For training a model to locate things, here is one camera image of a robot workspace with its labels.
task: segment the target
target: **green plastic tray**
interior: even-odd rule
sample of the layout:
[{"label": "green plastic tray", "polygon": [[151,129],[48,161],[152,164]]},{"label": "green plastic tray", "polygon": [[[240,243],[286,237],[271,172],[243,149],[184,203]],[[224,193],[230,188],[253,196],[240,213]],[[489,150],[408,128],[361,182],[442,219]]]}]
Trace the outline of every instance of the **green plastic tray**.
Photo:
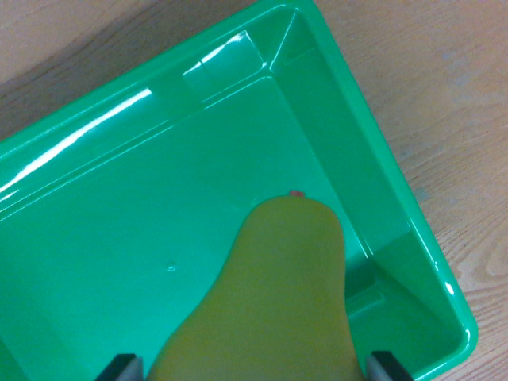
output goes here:
[{"label": "green plastic tray", "polygon": [[299,189],[346,236],[362,366],[418,379],[478,329],[316,6],[263,1],[0,143],[0,378],[147,368],[248,212]]}]

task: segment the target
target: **plastic container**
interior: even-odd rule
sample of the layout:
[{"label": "plastic container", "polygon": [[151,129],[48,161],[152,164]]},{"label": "plastic container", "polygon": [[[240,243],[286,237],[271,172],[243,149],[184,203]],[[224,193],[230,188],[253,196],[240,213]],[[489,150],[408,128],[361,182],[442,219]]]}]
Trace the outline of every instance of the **plastic container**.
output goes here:
[{"label": "plastic container", "polygon": [[263,1],[0,143],[0,378],[147,368],[241,222],[305,191],[346,236],[362,366],[419,379],[472,351],[471,311],[318,9]]}]

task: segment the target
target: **wooden table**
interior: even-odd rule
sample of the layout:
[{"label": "wooden table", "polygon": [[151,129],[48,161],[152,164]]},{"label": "wooden table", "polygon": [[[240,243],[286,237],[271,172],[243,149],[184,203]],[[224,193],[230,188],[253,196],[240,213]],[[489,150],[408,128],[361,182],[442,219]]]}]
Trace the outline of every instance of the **wooden table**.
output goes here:
[{"label": "wooden table", "polygon": [[[0,139],[252,0],[0,0]],[[317,2],[508,379],[508,4]]]}]

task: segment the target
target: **wood grain surface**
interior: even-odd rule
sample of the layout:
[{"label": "wood grain surface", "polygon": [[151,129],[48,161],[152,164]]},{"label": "wood grain surface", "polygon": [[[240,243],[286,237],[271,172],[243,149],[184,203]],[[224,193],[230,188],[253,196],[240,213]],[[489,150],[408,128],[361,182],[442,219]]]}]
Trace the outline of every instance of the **wood grain surface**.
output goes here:
[{"label": "wood grain surface", "polygon": [[[251,0],[0,0],[0,139]],[[317,1],[508,379],[508,3]]]}]

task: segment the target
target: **yellow object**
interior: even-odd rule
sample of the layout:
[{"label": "yellow object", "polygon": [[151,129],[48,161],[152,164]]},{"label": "yellow object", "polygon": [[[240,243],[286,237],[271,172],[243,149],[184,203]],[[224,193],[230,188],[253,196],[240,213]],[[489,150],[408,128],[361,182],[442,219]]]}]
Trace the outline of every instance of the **yellow object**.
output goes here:
[{"label": "yellow object", "polygon": [[344,237],[330,208],[292,196],[262,203],[148,381],[363,380],[344,266]]}]

